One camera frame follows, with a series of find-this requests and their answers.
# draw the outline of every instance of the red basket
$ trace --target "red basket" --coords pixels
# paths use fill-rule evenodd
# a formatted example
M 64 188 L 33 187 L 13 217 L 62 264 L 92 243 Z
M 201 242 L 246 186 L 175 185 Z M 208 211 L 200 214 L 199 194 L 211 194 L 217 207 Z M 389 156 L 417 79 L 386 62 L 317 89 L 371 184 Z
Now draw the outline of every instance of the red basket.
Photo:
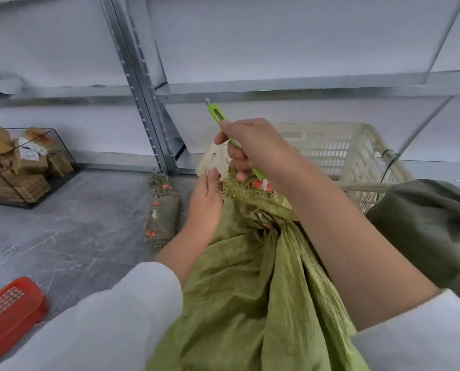
M 0 358 L 48 312 L 44 293 L 28 277 L 0 290 Z

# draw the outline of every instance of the white sleeve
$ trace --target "white sleeve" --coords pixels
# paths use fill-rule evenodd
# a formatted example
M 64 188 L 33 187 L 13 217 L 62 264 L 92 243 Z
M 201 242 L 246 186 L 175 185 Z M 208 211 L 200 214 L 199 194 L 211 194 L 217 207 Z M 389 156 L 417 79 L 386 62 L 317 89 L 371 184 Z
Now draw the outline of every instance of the white sleeve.
M 141 371 L 181 312 L 182 289 L 173 272 L 141 263 L 112 289 L 46 324 L 0 371 Z
M 371 371 L 460 371 L 460 298 L 445 290 L 352 342 Z

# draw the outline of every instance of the green mesh fabric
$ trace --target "green mesh fabric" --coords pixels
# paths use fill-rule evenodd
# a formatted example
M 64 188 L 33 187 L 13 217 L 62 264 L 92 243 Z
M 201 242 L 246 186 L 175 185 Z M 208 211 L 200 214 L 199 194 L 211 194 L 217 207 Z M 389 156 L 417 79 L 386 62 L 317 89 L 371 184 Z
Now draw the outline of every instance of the green mesh fabric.
M 217 234 L 147 370 L 368 370 L 288 201 L 237 182 L 232 168 L 222 192 Z

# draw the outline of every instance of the forearm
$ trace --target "forearm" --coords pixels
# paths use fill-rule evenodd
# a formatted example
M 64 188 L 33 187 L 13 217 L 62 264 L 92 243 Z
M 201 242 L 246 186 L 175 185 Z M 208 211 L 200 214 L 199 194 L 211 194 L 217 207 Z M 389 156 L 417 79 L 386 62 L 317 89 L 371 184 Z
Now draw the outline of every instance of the forearm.
M 190 225 L 185 226 L 159 252 L 156 261 L 170 268 L 184 287 L 192 268 L 210 241 L 197 234 Z
M 386 321 L 438 294 L 318 167 L 301 158 L 289 169 L 287 182 L 280 186 L 357 329 Z

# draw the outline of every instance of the marble-patterned floor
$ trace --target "marble-patterned floor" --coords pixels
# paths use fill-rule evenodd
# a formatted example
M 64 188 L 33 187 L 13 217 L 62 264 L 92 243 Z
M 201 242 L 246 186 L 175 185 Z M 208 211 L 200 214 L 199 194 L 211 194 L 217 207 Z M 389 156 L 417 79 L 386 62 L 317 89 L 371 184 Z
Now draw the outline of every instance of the marble-patterned floor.
M 30 277 L 46 293 L 50 319 L 151 260 L 153 241 L 144 241 L 149 176 L 83 171 L 32 210 L 0 206 L 0 289 Z M 175 179 L 182 198 L 179 226 L 195 181 L 189 175 Z

